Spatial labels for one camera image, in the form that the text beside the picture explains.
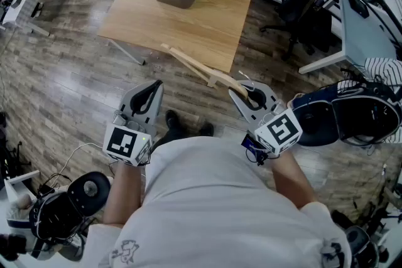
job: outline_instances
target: gray wood plank floor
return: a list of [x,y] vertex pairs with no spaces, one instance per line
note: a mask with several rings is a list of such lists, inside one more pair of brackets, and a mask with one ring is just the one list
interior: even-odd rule
[[[164,116],[168,109],[176,110],[193,132],[205,121],[215,125],[219,137],[238,137],[239,131],[246,129],[247,124],[229,95],[206,87],[170,55],[137,48],[146,60],[146,65],[139,66],[96,36],[113,0],[43,1],[42,15],[35,20],[50,31],[51,37],[27,35],[12,28],[0,31],[0,71],[4,82],[4,100],[0,104],[8,113],[6,133],[10,146],[23,142],[23,159],[41,171],[39,179],[33,182],[35,187],[60,171],[78,145],[102,145],[106,124],[112,121],[123,93],[147,80],[161,79],[165,84],[157,123],[161,135],[166,132]],[[258,30],[267,23],[281,24],[274,7],[267,0],[251,1],[231,75],[241,79],[238,70],[242,70],[271,86],[285,101],[298,92],[310,92],[341,79],[340,65],[308,75],[298,73],[300,66],[338,51],[340,42],[330,53],[316,52],[312,56],[296,45],[290,60],[280,59],[289,35],[279,31],[261,34]],[[381,188],[384,163],[388,165],[387,179],[395,179],[400,151],[399,146],[383,144],[368,156],[367,151],[341,142],[294,148],[297,161],[321,201],[351,219],[356,219],[368,201],[375,199]],[[108,164],[109,159],[100,150],[86,146],[74,154],[65,174],[73,179],[94,170],[110,175]],[[261,171],[268,186],[273,187],[269,169]]]

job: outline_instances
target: office chair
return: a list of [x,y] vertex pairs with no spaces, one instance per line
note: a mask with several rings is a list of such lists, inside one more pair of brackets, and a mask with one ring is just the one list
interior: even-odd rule
[[324,0],[282,0],[277,12],[285,26],[266,25],[260,28],[261,32],[275,29],[291,34],[288,51],[282,56],[283,60],[289,59],[298,41],[307,47],[307,53],[310,55],[314,52],[312,44],[324,52],[329,50],[332,18],[328,11],[322,9],[323,4]]

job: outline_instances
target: wooden hanger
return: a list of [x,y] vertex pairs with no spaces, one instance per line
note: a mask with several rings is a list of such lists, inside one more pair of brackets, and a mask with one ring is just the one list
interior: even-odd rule
[[217,89],[216,82],[221,82],[225,86],[228,86],[234,89],[236,92],[240,93],[244,97],[244,99],[248,99],[249,95],[247,90],[234,78],[218,70],[213,70],[212,68],[209,68],[204,64],[201,64],[194,58],[189,57],[188,55],[184,54],[182,51],[177,50],[174,47],[171,47],[167,44],[161,44],[161,46],[164,49],[168,50],[168,52],[172,56],[174,56],[178,61],[184,64],[193,73],[205,80],[207,82],[207,86]]

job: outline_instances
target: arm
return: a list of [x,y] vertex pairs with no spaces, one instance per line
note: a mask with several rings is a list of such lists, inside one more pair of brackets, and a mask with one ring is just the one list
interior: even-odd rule
[[317,201],[312,186],[289,151],[273,161],[272,172],[276,191],[292,201],[297,208]]
[[103,223],[122,228],[141,206],[141,170],[119,162],[111,192],[107,198]]

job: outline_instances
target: white t-shirt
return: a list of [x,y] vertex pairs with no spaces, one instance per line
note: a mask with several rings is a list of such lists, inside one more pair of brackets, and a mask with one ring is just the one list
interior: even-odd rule
[[245,152],[213,137],[158,147],[143,206],[123,229],[91,226],[82,267],[321,268],[325,242],[340,244],[349,267],[327,207],[298,210],[264,185]]

